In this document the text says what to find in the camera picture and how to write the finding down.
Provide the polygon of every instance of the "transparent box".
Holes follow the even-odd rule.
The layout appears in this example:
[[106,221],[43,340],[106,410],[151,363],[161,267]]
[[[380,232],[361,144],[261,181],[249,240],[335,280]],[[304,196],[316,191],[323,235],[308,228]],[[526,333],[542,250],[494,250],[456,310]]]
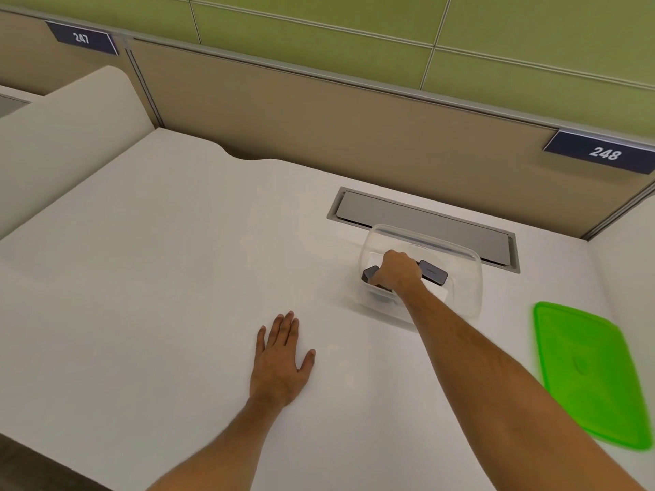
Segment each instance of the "transparent box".
[[358,262],[359,303],[405,322],[412,323],[402,300],[393,291],[371,286],[362,280],[362,273],[373,265],[381,265],[388,250],[406,253],[417,262],[426,260],[445,270],[448,278],[439,299],[464,319],[476,319],[482,307],[482,265],[478,254],[442,239],[385,224],[369,231]]

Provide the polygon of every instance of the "white number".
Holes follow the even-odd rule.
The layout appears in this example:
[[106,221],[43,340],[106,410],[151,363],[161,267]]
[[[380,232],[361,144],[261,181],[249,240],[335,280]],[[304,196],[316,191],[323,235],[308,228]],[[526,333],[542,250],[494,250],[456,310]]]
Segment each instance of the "white number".
[[73,36],[75,36],[75,41],[77,41],[78,43],[88,44],[88,36],[86,36],[86,34],[78,34],[74,32]]
[[589,156],[599,156],[608,160],[616,160],[620,155],[621,152],[618,150],[613,152],[611,150],[603,150],[602,147],[596,147],[593,152],[589,153]]

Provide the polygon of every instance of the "number sign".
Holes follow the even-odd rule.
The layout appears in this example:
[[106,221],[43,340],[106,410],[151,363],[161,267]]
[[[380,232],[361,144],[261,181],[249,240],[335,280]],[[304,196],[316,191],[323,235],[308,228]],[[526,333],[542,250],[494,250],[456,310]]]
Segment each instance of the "number sign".
[[655,147],[619,143],[608,137],[593,137],[586,133],[557,131],[544,151],[641,174],[650,174],[655,170]]
[[60,24],[59,22],[47,21],[46,24],[50,27],[54,37],[61,43],[103,51],[111,55],[119,54],[114,41],[106,32],[94,31],[93,29],[76,27],[69,24]]

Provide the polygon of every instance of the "green plastic lid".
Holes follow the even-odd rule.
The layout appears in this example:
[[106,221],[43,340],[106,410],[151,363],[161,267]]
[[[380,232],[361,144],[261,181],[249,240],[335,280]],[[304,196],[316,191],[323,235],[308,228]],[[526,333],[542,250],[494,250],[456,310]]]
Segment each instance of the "green plastic lid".
[[568,306],[535,305],[544,386],[589,434],[634,450],[651,426],[626,340],[609,320]]

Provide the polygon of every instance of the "gray panel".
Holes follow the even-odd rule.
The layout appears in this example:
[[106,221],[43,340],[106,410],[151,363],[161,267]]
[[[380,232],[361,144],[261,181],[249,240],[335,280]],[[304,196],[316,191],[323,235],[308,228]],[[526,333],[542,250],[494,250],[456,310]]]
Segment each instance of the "gray panel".
[[24,101],[0,95],[0,117],[9,115],[25,105],[27,105],[27,103]]
[[503,267],[512,265],[513,242],[508,233],[494,228],[350,190],[343,192],[335,215],[342,221],[360,226],[388,224],[420,232],[470,248],[484,261]]

